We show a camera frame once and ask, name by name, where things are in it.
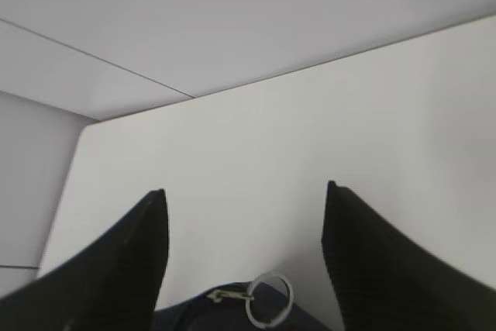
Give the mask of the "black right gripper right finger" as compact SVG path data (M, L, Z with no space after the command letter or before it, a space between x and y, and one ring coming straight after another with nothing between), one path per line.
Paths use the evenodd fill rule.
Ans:
M493 330L495 290L327 185L322 253L347 330Z

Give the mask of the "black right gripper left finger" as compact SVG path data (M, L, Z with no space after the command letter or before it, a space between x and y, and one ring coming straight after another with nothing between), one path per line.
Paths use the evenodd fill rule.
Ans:
M169 254L165 192L148 192L70 260L1 300L3 330L149 330Z

